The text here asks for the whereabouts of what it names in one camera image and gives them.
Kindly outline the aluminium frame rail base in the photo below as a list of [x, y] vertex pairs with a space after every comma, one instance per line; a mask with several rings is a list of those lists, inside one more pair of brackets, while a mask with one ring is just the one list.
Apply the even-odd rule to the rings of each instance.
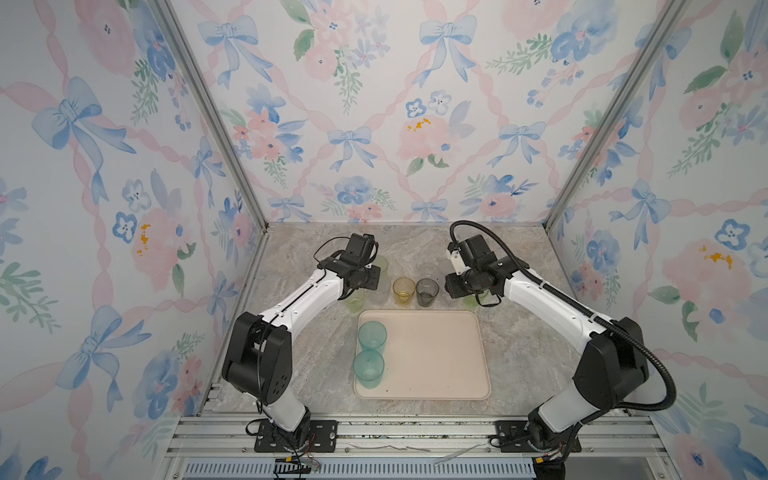
[[679, 479], [646, 417], [603, 417], [572, 449], [549, 454], [523, 441], [516, 419], [332, 416], [335, 426], [299, 452], [260, 452], [249, 414], [181, 420], [157, 479]]

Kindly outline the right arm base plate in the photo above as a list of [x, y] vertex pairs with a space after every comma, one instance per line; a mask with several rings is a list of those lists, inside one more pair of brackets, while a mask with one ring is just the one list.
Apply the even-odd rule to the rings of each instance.
[[544, 456], [581, 452], [582, 446], [574, 429], [551, 433], [545, 427], [531, 425], [528, 420], [499, 420], [488, 443], [503, 453], [533, 453]]

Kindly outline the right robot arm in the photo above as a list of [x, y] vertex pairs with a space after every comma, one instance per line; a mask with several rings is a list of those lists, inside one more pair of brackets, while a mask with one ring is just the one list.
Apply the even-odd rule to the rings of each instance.
[[636, 322], [591, 311], [526, 262], [497, 255], [481, 235], [453, 238], [446, 258], [454, 269], [445, 280], [451, 297], [487, 292], [498, 303], [519, 305], [554, 329], [578, 357], [571, 380], [528, 414], [521, 436], [532, 449], [549, 452], [571, 442], [580, 425], [618, 408], [648, 380]]

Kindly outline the green cup right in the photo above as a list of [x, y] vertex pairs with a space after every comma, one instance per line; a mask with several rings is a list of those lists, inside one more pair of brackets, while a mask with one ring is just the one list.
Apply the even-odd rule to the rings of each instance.
[[476, 309], [483, 303], [483, 301], [486, 299], [488, 294], [489, 294], [488, 291], [482, 291], [477, 294], [470, 294], [469, 296], [464, 298], [464, 304], [469, 309]]

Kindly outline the yellow cup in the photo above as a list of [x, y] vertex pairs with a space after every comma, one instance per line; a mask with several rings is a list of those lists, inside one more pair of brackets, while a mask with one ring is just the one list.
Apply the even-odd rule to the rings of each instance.
[[392, 290], [398, 305], [409, 305], [415, 295], [416, 283], [408, 277], [399, 277], [394, 280]]

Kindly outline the right aluminium corner post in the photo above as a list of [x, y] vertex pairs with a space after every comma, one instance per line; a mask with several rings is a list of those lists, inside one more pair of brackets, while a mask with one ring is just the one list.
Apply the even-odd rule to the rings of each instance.
[[661, 55], [664, 45], [674, 33], [680, 17], [687, 8], [689, 2], [684, 0], [664, 1], [661, 9], [652, 24], [646, 37], [645, 44], [639, 48], [632, 63], [626, 71], [626, 78], [615, 90], [615, 94], [608, 104], [602, 120], [598, 123], [595, 136], [590, 140], [583, 153], [576, 161], [574, 169], [567, 177], [563, 189], [556, 197], [556, 201], [548, 216], [543, 222], [547, 233], [553, 231], [557, 222], [564, 216], [570, 199], [576, 193], [582, 179], [591, 169], [594, 158], [609, 140], [615, 126], [623, 118], [626, 110], [632, 103], [639, 85], [650, 74], [657, 57]]

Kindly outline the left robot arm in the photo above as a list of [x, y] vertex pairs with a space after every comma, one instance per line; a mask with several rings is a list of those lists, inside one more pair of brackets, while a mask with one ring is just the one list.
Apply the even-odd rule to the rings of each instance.
[[346, 246], [319, 260], [310, 277], [285, 299], [259, 314], [239, 315], [226, 348], [222, 378], [256, 399], [271, 433], [291, 450], [307, 446], [311, 425], [310, 409], [290, 387], [295, 337], [333, 303], [378, 287], [375, 236], [352, 233], [345, 239]]

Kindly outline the clear cup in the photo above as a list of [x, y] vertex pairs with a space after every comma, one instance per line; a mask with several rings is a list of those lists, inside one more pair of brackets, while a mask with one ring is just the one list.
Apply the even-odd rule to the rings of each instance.
[[391, 279], [388, 275], [379, 278], [377, 290], [372, 294], [372, 298], [377, 304], [385, 304], [391, 293]]
[[419, 266], [422, 278], [439, 279], [441, 271], [437, 262], [423, 262]]
[[452, 262], [448, 259], [441, 259], [438, 262], [438, 269], [442, 275], [449, 275], [455, 272]]

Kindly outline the beige rectangular tray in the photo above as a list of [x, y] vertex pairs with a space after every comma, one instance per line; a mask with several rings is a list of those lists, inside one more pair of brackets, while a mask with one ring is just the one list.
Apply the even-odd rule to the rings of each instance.
[[365, 400], [485, 400], [491, 383], [477, 316], [460, 310], [368, 310], [358, 325], [380, 322], [387, 331], [383, 373]]

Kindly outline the small green cup left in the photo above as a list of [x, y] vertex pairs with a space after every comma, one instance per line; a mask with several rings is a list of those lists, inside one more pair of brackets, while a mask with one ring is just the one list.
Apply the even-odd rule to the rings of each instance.
[[367, 294], [363, 290], [356, 290], [344, 301], [346, 308], [353, 314], [363, 310], [367, 299]]

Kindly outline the grey smoky cup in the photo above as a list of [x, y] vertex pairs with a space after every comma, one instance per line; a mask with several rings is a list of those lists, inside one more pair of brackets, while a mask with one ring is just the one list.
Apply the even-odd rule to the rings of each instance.
[[422, 278], [416, 283], [416, 299], [419, 306], [432, 306], [440, 292], [438, 283], [431, 278]]

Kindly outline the teal cup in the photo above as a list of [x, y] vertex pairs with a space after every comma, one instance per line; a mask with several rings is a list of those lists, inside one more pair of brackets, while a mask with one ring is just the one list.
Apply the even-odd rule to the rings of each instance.
[[353, 362], [354, 375], [366, 389], [373, 389], [380, 384], [384, 370], [384, 358], [376, 350], [361, 351]]
[[358, 329], [358, 342], [363, 351], [383, 353], [388, 338], [386, 327], [379, 321], [368, 321]]

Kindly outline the tall light green cup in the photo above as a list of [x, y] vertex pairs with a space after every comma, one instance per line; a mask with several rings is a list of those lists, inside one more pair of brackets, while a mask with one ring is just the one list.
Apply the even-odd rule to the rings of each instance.
[[378, 255], [376, 259], [372, 262], [372, 265], [379, 267], [381, 272], [384, 274], [388, 272], [389, 262], [387, 258], [382, 255]]

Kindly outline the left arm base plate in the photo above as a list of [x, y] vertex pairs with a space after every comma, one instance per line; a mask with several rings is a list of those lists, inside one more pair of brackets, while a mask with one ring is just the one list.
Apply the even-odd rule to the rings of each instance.
[[254, 420], [246, 433], [254, 438], [256, 453], [333, 453], [336, 450], [339, 423], [335, 420], [309, 420], [293, 432], [267, 419]]

